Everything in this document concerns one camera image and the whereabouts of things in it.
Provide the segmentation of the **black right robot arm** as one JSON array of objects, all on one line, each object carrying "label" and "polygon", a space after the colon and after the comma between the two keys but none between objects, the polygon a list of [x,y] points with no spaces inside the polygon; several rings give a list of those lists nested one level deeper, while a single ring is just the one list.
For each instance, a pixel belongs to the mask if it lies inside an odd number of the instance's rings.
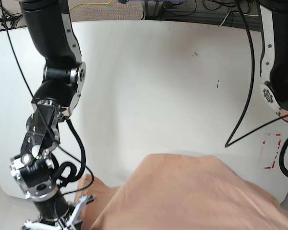
[{"label": "black right robot arm", "polygon": [[71,125],[85,81],[86,65],[72,29],[65,0],[22,0],[19,2],[26,26],[38,52],[45,58],[41,86],[32,94],[34,112],[26,122],[20,153],[11,158],[11,175],[25,197],[39,211],[25,230],[78,230],[79,213],[87,202],[67,202],[61,188],[78,181],[86,169],[84,146],[80,167],[58,163],[53,151],[60,144],[59,123]]}]

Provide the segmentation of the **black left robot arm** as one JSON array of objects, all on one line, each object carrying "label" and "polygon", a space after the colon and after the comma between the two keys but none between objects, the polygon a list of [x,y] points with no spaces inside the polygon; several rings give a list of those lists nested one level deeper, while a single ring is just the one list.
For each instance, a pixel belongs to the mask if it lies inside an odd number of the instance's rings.
[{"label": "black left robot arm", "polygon": [[262,37],[261,93],[288,122],[288,0],[259,0],[257,10]]}]

